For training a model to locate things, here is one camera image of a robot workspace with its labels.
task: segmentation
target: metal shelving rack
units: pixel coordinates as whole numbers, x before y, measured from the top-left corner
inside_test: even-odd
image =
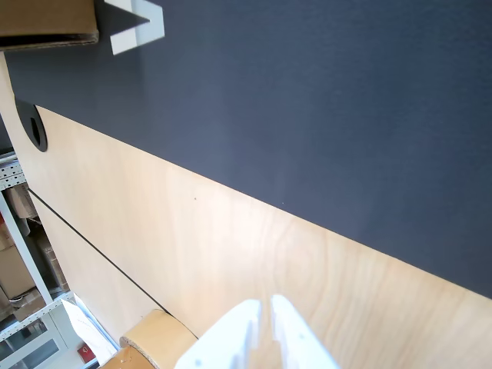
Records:
[[[25,177],[15,153],[0,155],[0,191],[24,182]],[[77,342],[80,341],[73,328],[71,328],[70,323],[68,322],[67,324],[66,319],[68,317],[66,316],[65,309],[62,307],[62,300],[72,299],[73,293],[69,291],[55,299],[50,295],[19,229],[19,225],[21,224],[18,224],[18,221],[16,221],[16,216],[13,215],[3,193],[0,193],[0,213],[5,220],[5,224],[25,266],[46,303],[44,308],[27,317],[22,322],[15,322],[3,331],[0,331],[0,344],[5,342],[12,350],[6,358],[0,361],[0,369],[33,368],[33,366],[29,366],[25,361],[28,355],[38,349],[40,349],[38,352],[44,352],[47,357],[35,366],[35,369],[44,369],[49,367],[50,364],[61,357],[68,349],[73,349],[78,344]],[[16,338],[15,334],[26,328],[34,331],[34,335],[37,335],[37,337],[23,344],[21,347],[14,347],[14,344],[10,341]]]

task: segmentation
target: wooden desk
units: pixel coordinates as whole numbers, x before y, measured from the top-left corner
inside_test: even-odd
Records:
[[[252,367],[279,367],[269,298],[283,294],[343,369],[492,362],[487,298],[43,108],[41,153],[0,62],[0,112],[31,189],[197,336],[258,298]],[[108,262],[82,258],[87,244],[36,205],[68,283],[111,334],[152,309]],[[122,317],[108,301],[125,306]]]

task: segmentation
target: plywood tabletop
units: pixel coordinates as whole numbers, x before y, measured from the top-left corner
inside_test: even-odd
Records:
[[[283,294],[344,369],[492,362],[492,301],[483,296],[43,108],[48,150],[37,151],[0,62],[0,112],[31,189],[197,336],[257,298],[252,366],[279,367],[268,306]],[[48,236],[61,237],[58,221],[41,216]],[[67,274],[77,273],[68,249],[77,247],[64,246]],[[109,314],[96,317],[104,325]]]
[[[32,199],[70,288],[115,342],[159,307],[69,226]]]

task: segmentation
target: gray felt panel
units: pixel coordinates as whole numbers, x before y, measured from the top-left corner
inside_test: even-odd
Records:
[[[16,95],[492,297],[489,2],[155,2],[121,55],[100,2],[99,45],[9,53]]]

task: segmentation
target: shelf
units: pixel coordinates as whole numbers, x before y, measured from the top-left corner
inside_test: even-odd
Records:
[[[11,161],[7,161],[2,163],[0,161],[0,168],[2,165],[10,165]],[[32,258],[31,252],[28,249],[27,244],[25,243],[25,239],[22,236],[22,233],[15,221],[15,217],[5,200],[5,197],[2,193],[0,193],[0,213],[2,213],[2,217],[7,225],[8,231],[12,236],[12,239],[15,242],[15,246],[17,247],[18,253],[21,255],[22,260],[24,261],[25,266],[27,267],[29,274],[31,275],[33,281],[36,284],[36,287],[45,300],[46,304],[50,304],[53,302],[51,295],[46,288],[46,284],[43,281],[41,274],[39,273],[39,269],[36,266],[34,259]]]
[[[32,323],[33,321],[36,321],[43,315],[48,314],[50,311],[61,305],[62,300],[70,300],[73,297],[74,297],[73,292],[71,291],[65,292],[64,294],[58,296],[52,303],[42,308],[40,311],[36,311],[34,314],[29,315],[29,317],[27,317],[23,321],[17,321],[14,324],[8,326],[6,329],[0,332],[0,341],[6,340],[14,333],[19,332],[22,328],[25,328],[28,325],[30,325],[30,323]]]
[[[0,191],[25,182],[25,176],[15,153],[0,157]]]

